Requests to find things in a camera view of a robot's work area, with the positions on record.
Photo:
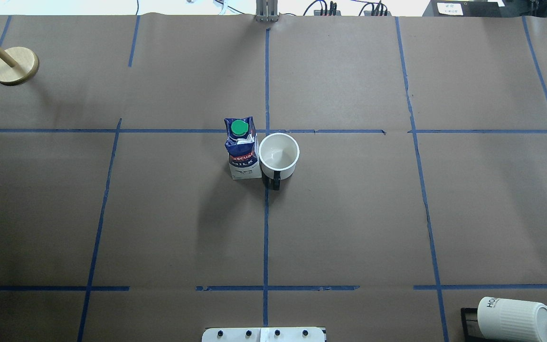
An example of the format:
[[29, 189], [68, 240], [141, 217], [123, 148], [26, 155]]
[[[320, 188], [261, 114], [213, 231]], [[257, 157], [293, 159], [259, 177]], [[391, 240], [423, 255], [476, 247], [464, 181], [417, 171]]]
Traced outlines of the wooden mug tree stand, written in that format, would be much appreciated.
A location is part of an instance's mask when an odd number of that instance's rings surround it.
[[39, 69], [39, 58], [30, 48], [0, 47], [0, 84], [17, 86], [30, 80]]

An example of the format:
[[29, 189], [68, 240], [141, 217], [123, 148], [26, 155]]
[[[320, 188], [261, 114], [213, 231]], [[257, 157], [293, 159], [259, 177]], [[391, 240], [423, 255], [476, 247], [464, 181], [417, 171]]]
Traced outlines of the aluminium frame post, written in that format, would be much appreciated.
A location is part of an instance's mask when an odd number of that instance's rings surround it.
[[257, 22], [277, 22], [279, 20], [278, 0], [256, 0], [255, 9]]

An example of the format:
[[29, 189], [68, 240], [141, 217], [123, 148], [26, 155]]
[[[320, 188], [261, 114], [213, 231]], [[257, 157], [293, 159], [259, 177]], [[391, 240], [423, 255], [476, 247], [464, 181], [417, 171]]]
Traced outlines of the white mug black handle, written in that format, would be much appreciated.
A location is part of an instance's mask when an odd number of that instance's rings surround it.
[[300, 158], [300, 146], [290, 135], [272, 133], [267, 135], [258, 148], [261, 171], [267, 188], [280, 190], [282, 181], [290, 178]]

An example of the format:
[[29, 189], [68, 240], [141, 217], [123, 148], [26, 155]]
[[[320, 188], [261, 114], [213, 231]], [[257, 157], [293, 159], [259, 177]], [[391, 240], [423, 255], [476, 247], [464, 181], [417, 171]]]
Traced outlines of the black wooden mug rack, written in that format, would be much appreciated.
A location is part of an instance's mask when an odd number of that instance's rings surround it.
[[476, 308], [461, 308], [462, 333], [465, 342], [485, 342], [478, 325]]

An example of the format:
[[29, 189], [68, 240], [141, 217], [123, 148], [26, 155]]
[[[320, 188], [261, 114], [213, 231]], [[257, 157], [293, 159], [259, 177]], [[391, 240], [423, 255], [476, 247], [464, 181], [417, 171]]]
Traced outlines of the milk carton green cap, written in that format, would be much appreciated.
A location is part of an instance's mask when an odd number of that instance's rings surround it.
[[253, 117], [225, 118], [228, 165], [233, 180], [261, 178], [259, 141]]

